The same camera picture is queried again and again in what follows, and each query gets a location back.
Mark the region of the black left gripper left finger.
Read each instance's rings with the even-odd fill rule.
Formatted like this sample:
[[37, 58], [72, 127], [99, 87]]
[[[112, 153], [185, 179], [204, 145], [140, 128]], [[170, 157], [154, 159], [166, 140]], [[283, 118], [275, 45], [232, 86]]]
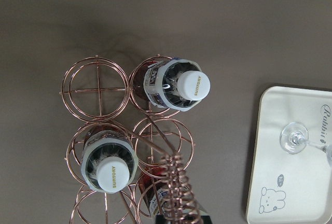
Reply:
[[156, 215], [154, 224], [171, 224], [171, 221], [167, 220], [163, 215]]

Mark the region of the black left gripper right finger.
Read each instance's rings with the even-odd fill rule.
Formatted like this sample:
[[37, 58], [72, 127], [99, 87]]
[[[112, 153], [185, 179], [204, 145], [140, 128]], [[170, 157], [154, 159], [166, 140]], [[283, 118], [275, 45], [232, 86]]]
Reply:
[[200, 217], [201, 217], [203, 224], [212, 224], [213, 223], [210, 215], [206, 211], [199, 210], [199, 212], [200, 212]]

